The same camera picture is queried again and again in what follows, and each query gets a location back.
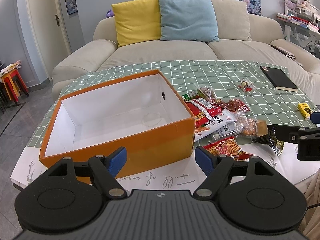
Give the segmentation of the purple plush toy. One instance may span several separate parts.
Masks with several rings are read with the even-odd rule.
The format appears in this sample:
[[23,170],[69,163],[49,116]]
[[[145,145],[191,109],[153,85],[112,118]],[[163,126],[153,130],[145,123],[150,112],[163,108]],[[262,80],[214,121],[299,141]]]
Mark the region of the purple plush toy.
[[112,9],[110,9],[105,15],[105,18],[111,18],[111,17],[114,17],[114,12]]

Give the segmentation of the beige cushion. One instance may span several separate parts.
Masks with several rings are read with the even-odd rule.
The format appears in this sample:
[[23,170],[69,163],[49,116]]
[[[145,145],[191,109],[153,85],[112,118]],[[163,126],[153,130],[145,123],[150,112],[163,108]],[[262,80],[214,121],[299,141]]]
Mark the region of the beige cushion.
[[219,39],[251,41],[247,5],[238,0],[211,0]]

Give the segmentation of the green checkered tablecloth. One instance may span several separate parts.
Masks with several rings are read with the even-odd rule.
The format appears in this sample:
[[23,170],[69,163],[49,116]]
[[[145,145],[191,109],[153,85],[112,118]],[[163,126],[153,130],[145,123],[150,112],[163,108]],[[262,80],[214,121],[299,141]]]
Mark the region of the green checkered tablecloth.
[[[224,102],[231,99],[244,102],[250,109],[246,114],[248,118],[265,120],[269,125],[315,128],[315,124],[305,120],[297,107],[299,103],[307,103],[311,110],[315,111],[316,106],[308,96],[301,90],[290,92],[275,89],[260,66],[272,68],[271,64],[251,61],[181,60],[129,64],[84,74],[61,91],[58,99],[33,133],[28,145],[41,148],[54,108],[62,96],[103,82],[151,70],[159,70],[179,96],[207,85],[212,87],[216,97]],[[238,87],[241,79],[251,81],[254,89],[243,92]]]

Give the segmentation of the yogurt hawthorn balls packet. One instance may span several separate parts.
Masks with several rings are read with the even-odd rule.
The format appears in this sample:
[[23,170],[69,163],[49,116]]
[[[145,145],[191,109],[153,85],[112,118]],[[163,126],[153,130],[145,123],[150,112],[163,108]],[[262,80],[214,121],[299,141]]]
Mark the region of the yogurt hawthorn balls packet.
[[214,141],[218,141],[221,140],[225,135],[222,133],[219,133],[218,131],[215,131],[214,133],[212,133],[212,139]]

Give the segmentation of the white spicy strips bag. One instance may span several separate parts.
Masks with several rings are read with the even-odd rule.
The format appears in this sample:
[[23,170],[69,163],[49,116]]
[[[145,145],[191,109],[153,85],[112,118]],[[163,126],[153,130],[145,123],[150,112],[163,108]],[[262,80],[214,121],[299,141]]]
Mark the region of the white spicy strips bag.
[[208,135],[212,135],[215,131],[227,135],[232,135],[241,132],[241,128],[236,123],[235,115],[227,109],[224,109],[216,116],[211,124],[205,127],[197,127],[194,135],[194,142],[197,142]]

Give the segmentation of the clear nut mix packet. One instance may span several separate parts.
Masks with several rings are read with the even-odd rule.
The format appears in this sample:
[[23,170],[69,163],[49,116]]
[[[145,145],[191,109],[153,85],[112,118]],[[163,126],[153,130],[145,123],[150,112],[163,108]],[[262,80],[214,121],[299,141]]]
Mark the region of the clear nut mix packet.
[[200,97],[204,98],[210,103],[214,103],[216,100],[215,90],[210,86],[207,86],[207,85],[200,86],[197,89],[197,92]]

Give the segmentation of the black notebook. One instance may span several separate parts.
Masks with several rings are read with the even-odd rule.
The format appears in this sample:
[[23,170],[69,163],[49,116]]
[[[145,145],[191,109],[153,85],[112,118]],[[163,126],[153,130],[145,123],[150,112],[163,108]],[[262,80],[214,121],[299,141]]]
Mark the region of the black notebook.
[[281,69],[264,66],[260,66],[260,69],[266,75],[275,89],[291,92],[299,91],[298,87]]

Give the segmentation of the yellow cushion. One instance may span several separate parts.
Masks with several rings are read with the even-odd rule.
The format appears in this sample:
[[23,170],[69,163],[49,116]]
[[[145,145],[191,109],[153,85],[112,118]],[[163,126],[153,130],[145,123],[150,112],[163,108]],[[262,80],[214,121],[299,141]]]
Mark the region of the yellow cushion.
[[112,5],[118,46],[159,40],[161,14],[158,0],[133,0]]

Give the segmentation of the red foil snack bag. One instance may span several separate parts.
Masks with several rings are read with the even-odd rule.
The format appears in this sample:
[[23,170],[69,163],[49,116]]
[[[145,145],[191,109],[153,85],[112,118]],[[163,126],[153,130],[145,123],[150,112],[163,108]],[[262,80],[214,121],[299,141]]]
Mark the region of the red foil snack bag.
[[215,106],[203,98],[191,99],[186,102],[195,116],[196,127],[205,127],[216,120],[222,108]]

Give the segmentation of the peanut snack bag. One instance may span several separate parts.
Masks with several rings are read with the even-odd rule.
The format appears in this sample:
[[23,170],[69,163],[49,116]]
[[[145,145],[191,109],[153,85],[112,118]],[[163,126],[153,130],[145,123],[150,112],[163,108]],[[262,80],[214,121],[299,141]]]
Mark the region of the peanut snack bag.
[[268,134],[267,122],[256,118],[248,118],[244,112],[234,113],[237,125],[241,133],[247,137],[262,137]]

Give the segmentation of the dark black snack packet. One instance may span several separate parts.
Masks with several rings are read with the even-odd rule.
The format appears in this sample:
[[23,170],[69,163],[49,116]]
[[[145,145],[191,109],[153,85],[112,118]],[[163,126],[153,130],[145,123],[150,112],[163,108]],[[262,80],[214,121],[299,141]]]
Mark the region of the dark black snack packet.
[[254,137],[252,141],[262,145],[270,146],[270,148],[272,148],[276,156],[280,156],[283,152],[284,142],[276,138],[275,129],[277,125],[268,125],[267,127],[268,127],[267,135],[264,135],[262,137]]

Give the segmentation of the dark tablet on sofa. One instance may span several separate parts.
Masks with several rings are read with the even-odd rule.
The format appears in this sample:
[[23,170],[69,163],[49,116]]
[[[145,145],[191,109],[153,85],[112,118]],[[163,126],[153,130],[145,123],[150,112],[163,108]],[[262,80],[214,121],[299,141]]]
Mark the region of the dark tablet on sofa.
[[288,51],[288,50],[286,50],[286,49],[284,49],[284,48],[281,48],[281,47],[279,47],[279,46],[274,46],[274,45],[272,45],[271,47],[272,47],[273,49],[279,51],[279,52],[282,53],[283,55],[291,58],[291,59],[296,59],[296,57],[295,57],[295,55],[294,55],[293,53],[291,53],[290,51]]

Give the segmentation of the orange cardboard box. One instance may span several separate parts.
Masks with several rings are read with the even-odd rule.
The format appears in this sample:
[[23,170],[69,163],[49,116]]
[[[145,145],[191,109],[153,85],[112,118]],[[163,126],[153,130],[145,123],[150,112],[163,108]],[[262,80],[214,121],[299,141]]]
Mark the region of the orange cardboard box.
[[159,70],[151,70],[59,98],[39,160],[51,167],[64,157],[87,161],[124,147],[127,161],[118,177],[125,177],[189,158],[194,130],[186,103]]

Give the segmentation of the red yellow stools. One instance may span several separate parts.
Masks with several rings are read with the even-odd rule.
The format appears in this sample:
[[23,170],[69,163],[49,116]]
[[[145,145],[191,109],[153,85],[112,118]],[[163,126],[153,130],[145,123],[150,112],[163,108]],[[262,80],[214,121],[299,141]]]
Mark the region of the red yellow stools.
[[15,105],[19,104],[19,97],[21,96],[21,93],[26,97],[29,96],[28,89],[17,68],[3,74],[1,76],[1,81],[4,84],[9,99],[13,101]]

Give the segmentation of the green sausage stick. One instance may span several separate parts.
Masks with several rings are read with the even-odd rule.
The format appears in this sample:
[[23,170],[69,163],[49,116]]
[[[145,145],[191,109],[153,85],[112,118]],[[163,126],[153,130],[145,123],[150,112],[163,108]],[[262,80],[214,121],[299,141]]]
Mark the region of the green sausage stick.
[[193,99],[196,99],[199,97],[199,94],[197,91],[191,91],[187,94],[183,94],[181,95],[181,98],[184,100],[184,101],[189,101],[189,100],[193,100]]

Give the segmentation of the small yellow box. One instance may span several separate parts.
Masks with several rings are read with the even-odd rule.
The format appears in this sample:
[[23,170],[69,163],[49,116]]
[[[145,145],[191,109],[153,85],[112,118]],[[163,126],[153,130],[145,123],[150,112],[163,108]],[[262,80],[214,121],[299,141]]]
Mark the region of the small yellow box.
[[303,118],[305,120],[310,120],[312,114],[310,106],[307,103],[299,103],[297,107]]

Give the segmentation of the clear red candy packet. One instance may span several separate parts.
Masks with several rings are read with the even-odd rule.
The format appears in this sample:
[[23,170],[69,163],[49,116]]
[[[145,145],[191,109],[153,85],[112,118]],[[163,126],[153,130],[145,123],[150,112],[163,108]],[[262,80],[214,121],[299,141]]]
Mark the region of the clear red candy packet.
[[250,92],[254,89],[254,85],[251,81],[247,79],[241,79],[239,81],[238,87],[243,91],[243,92]]

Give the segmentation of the light blue cushion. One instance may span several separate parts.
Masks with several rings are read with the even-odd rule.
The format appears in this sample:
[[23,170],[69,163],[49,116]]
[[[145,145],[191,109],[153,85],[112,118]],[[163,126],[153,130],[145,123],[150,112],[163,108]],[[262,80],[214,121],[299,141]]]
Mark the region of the light blue cushion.
[[211,0],[158,0],[162,41],[218,41]]

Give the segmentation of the beige sofa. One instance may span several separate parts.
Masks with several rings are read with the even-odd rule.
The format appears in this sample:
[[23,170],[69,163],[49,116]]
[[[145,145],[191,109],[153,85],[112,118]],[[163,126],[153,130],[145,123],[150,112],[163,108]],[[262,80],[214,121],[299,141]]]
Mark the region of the beige sofa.
[[[89,72],[137,63],[169,60],[244,60],[286,67],[290,79],[319,105],[319,59],[284,39],[280,24],[271,18],[249,15],[251,41],[147,41],[118,47],[114,18],[101,20],[93,40],[61,61],[53,70],[52,96]],[[293,53],[291,59],[271,46]]]

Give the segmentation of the red braised meat packet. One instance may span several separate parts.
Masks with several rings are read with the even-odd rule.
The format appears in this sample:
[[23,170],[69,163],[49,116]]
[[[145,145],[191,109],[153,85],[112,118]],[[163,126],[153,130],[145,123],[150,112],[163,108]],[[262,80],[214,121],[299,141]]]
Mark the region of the red braised meat packet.
[[228,102],[224,102],[221,99],[213,100],[214,106],[221,107],[222,109],[227,109],[230,112],[236,112],[238,110],[242,110],[244,112],[249,112],[249,107],[239,99],[231,99]]

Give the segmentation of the white bookshelf with books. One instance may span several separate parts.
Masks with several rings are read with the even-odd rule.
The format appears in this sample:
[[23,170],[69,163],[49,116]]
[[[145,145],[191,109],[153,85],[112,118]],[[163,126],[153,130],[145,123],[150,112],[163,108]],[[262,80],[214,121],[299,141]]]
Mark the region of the white bookshelf with books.
[[319,9],[309,0],[284,0],[284,11],[277,13],[277,19],[284,24],[285,40],[319,53]]

